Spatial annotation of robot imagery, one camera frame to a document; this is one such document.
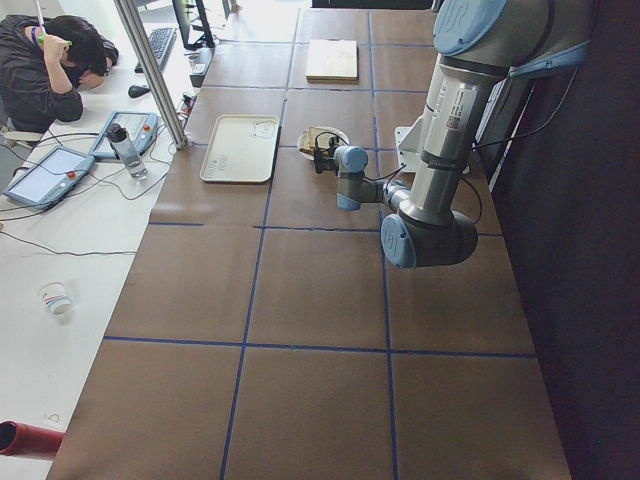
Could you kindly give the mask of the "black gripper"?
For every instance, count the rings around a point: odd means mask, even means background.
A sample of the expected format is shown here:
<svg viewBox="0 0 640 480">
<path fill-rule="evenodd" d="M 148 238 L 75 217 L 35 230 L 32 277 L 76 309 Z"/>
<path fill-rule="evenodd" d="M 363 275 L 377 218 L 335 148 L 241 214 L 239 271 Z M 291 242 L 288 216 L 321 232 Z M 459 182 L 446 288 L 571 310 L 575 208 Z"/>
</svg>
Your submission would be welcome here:
<svg viewBox="0 0 640 480">
<path fill-rule="evenodd" d="M 334 174 L 338 172 L 338 164 L 334 157 L 336 150 L 337 146 L 328 148 L 315 147 L 313 149 L 313 164 L 317 174 L 322 174 L 325 171 L 330 171 Z"/>
</svg>

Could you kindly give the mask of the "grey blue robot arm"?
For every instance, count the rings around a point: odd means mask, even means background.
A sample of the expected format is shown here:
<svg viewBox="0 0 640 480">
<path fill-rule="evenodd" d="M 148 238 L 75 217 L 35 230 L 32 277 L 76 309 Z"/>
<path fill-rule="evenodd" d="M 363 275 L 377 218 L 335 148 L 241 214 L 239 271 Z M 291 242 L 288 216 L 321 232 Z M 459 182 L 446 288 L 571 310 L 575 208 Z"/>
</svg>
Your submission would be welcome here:
<svg viewBox="0 0 640 480">
<path fill-rule="evenodd" d="M 365 151 L 333 141 L 314 147 L 316 172 L 338 180 L 337 205 L 381 203 L 386 258 L 400 268 L 454 265 L 475 250 L 474 222 L 451 208 L 494 86 L 506 77 L 540 77 L 578 66 L 586 55 L 592 1 L 447 1 L 434 25 L 439 57 L 423 114 L 404 138 L 417 157 L 410 187 L 371 180 Z"/>
</svg>

